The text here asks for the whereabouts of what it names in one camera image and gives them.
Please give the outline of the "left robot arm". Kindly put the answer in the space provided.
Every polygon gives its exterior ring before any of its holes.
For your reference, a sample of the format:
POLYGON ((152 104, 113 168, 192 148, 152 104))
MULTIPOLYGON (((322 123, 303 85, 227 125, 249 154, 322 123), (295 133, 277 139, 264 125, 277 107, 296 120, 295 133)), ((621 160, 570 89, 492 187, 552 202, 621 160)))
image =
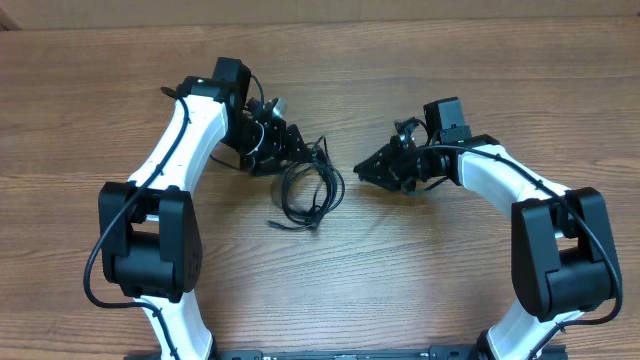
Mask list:
POLYGON ((95 261, 120 287, 117 308, 142 309, 161 345, 159 359, 214 359, 215 339, 204 324, 195 287, 203 246, 193 197, 218 144, 234 149, 240 168, 274 175, 314 159, 298 128, 283 119, 280 99, 248 96, 255 82, 239 59, 218 58, 209 78, 188 76, 165 93, 172 118, 144 163, 125 182, 107 182, 98 196, 100 237, 83 275, 87 298, 95 261))

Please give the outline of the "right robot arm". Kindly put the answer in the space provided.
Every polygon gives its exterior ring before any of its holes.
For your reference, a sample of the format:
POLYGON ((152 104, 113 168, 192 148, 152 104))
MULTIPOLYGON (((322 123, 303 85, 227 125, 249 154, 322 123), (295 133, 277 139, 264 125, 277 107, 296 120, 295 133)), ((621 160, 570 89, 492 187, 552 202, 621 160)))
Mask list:
POLYGON ((515 300, 506 315, 464 345, 432 345, 430 359, 565 359, 552 339, 620 313, 623 286, 606 202, 592 187, 570 189, 511 157, 495 138, 473 135, 458 98, 427 103, 424 117, 354 168, 390 192, 418 195, 446 180, 472 191, 511 222, 515 300))

